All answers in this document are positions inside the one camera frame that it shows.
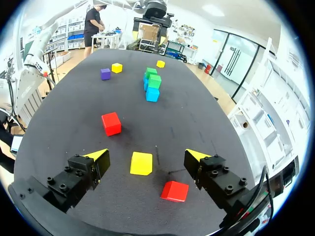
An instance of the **door frame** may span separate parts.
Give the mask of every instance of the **door frame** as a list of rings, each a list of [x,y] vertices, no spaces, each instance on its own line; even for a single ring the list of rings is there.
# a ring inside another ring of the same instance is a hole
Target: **door frame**
[[[221,50],[221,52],[220,52],[220,55],[219,55],[219,57],[218,57],[218,59],[217,59],[215,65],[214,65],[214,67],[213,67],[213,69],[212,69],[212,71],[211,71],[211,73],[210,73],[211,76],[213,75],[213,73],[214,73],[214,71],[215,71],[215,69],[216,69],[216,67],[217,67],[217,65],[218,65],[218,63],[219,63],[219,60],[220,60],[220,58],[221,58],[221,56],[222,56],[223,51],[225,50],[225,46],[226,46],[226,43],[227,43],[227,41],[228,41],[230,35],[235,35],[235,36],[237,36],[237,37],[243,38],[243,39],[245,39],[245,40],[247,40],[247,41],[249,41],[249,42],[251,42],[251,43],[257,45],[257,49],[256,49],[255,55],[254,55],[254,57],[253,57],[253,59],[252,59],[252,62],[251,62],[251,64],[250,64],[250,66],[249,66],[249,68],[248,68],[248,70],[247,70],[247,72],[246,72],[244,78],[242,79],[241,83],[239,84],[239,86],[237,87],[237,89],[235,90],[234,94],[233,94],[232,97],[231,97],[231,99],[234,101],[235,95],[237,94],[237,92],[238,92],[238,91],[240,90],[240,88],[242,87],[242,85],[243,85],[243,83],[244,83],[244,81],[245,81],[245,79],[246,79],[248,73],[250,72],[250,70],[251,70],[251,68],[252,68],[252,65],[253,65],[253,63],[254,63],[254,61],[255,61],[255,59],[256,59],[256,56],[257,56],[257,54],[258,54],[259,48],[263,48],[263,49],[266,50],[266,47],[260,45],[259,43],[254,42],[254,41],[252,41],[252,40],[250,40],[250,39],[248,39],[248,38],[245,38],[245,37],[243,37],[243,36],[240,36],[240,35],[237,35],[237,34],[234,34],[234,33],[226,32],[226,31],[223,31],[223,30],[220,30],[220,29],[214,29],[214,30],[227,33],[227,37],[226,37],[226,40],[225,40],[225,42],[224,42],[223,48],[222,48],[222,50]],[[270,51],[270,50],[269,50],[269,53],[271,53],[272,55],[276,56],[275,53],[272,52],[272,51]]]

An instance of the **person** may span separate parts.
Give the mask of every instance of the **person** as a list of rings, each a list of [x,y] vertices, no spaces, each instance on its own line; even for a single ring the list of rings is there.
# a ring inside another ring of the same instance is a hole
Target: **person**
[[[2,123],[0,123],[0,140],[6,143],[9,147],[12,146],[13,135],[5,130]],[[13,174],[14,164],[15,160],[5,155],[0,148],[0,165]]]
[[[87,12],[85,17],[85,27],[84,27],[84,58],[86,58],[89,54],[91,54],[92,49],[92,36],[98,31],[104,31],[105,25],[103,21],[100,19],[99,12],[105,9],[107,5],[99,4],[95,5],[91,10]]]

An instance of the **ceiling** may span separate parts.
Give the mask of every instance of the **ceiling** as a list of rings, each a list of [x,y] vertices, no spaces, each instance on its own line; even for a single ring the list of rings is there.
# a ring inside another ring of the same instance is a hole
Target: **ceiling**
[[[278,47],[280,39],[280,19],[265,0],[168,0],[168,3],[194,12],[217,26],[234,28],[250,33],[264,40],[271,37]],[[202,9],[212,4],[225,16],[216,17]]]

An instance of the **black shorts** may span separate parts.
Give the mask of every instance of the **black shorts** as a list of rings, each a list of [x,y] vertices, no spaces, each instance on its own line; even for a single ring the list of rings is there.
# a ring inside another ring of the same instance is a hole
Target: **black shorts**
[[[84,33],[84,45],[86,47],[91,47],[92,46],[92,36],[95,33]]]

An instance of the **green cube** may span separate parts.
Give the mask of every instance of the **green cube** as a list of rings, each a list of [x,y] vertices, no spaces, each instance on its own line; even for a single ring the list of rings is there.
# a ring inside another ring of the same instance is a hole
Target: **green cube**
[[[147,71],[146,71],[147,80],[149,79],[150,75],[157,75],[157,74],[158,72],[156,69],[147,67]]]
[[[162,83],[162,80],[161,80],[160,75],[150,75],[149,84],[148,84],[150,88],[158,89],[161,83]]]

